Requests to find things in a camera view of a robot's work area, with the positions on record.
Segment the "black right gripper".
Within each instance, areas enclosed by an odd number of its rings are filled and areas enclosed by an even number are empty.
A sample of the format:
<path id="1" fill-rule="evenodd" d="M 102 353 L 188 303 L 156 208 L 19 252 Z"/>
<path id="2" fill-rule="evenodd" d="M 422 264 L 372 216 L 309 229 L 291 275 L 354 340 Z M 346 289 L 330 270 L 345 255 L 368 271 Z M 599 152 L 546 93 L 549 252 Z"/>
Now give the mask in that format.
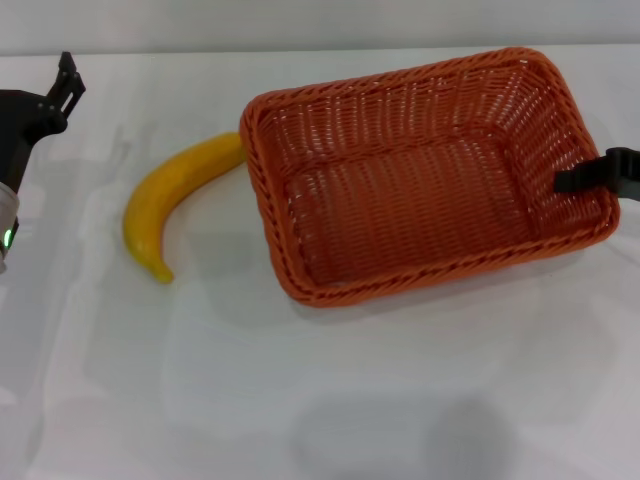
<path id="1" fill-rule="evenodd" d="M 554 175 L 555 193 L 576 193 L 598 187 L 606 187 L 619 198 L 639 202 L 640 153 L 630 148 L 610 148 L 604 156 Z"/>

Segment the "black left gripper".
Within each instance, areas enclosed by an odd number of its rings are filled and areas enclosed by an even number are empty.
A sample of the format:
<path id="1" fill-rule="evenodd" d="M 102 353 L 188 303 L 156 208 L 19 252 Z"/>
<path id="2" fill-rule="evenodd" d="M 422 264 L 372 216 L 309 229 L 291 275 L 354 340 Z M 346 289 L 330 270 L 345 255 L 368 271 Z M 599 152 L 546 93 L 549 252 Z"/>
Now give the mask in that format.
<path id="1" fill-rule="evenodd" d="M 62 133 L 85 85 L 70 52 L 63 51 L 47 97 L 21 90 L 1 91 L 1 183 L 19 191 L 35 144 Z"/>

